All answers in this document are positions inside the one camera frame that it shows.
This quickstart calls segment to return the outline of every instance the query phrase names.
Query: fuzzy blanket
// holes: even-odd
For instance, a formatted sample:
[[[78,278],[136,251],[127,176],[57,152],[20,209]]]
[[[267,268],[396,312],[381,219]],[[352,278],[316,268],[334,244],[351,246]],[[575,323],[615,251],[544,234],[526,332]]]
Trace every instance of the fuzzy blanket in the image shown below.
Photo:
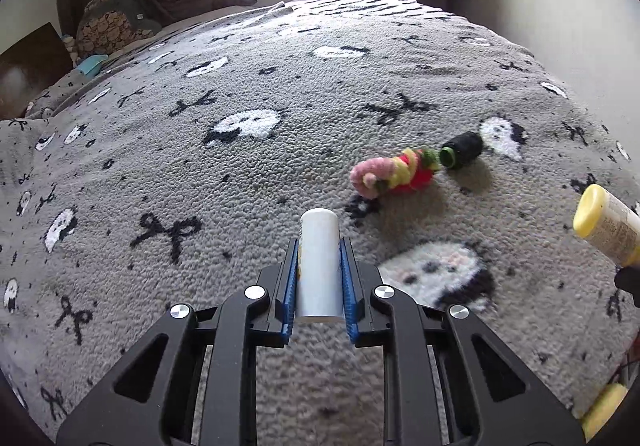
[[[638,330],[614,266],[570,230],[593,182],[635,206],[629,156],[526,49],[411,0],[279,4],[160,36],[30,119],[0,121],[0,368],[54,437],[173,303],[197,309],[334,210],[418,302],[469,304],[579,414]],[[478,131],[425,190],[367,201],[351,167]],[[297,326],[258,354],[263,445],[375,444],[379,350]]]

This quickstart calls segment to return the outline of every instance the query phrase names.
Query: bottle cap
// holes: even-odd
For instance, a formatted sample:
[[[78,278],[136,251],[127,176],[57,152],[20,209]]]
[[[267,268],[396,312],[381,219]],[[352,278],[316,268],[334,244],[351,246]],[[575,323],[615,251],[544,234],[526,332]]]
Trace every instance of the bottle cap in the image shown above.
[[[580,238],[591,235],[606,205],[607,191],[598,184],[590,184],[582,194],[574,216],[574,231]]]
[[[453,168],[456,166],[456,153],[451,147],[442,147],[440,149],[440,164],[445,168]]]

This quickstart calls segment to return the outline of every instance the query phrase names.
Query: yellow bottle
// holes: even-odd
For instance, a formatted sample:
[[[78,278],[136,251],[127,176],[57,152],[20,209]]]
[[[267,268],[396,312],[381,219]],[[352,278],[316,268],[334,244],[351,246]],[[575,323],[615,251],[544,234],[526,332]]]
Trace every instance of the yellow bottle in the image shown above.
[[[600,185],[582,194],[574,231],[617,266],[640,267],[640,217]]]

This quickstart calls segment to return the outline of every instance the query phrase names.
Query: green lid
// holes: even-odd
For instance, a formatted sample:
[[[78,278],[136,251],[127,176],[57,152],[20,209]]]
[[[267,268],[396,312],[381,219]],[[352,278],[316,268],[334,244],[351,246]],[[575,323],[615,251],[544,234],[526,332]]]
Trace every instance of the green lid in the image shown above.
[[[440,163],[445,168],[453,168],[456,166],[456,153],[450,147],[442,147],[440,150]]]

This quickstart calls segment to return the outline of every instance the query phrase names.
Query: teal object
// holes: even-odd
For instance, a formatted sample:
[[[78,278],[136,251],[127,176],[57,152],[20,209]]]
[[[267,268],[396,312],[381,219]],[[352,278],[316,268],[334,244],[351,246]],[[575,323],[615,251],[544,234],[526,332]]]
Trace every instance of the teal object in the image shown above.
[[[100,72],[102,62],[108,59],[109,56],[106,54],[92,54],[80,62],[80,64],[78,64],[78,68],[82,74],[89,78],[93,78]]]

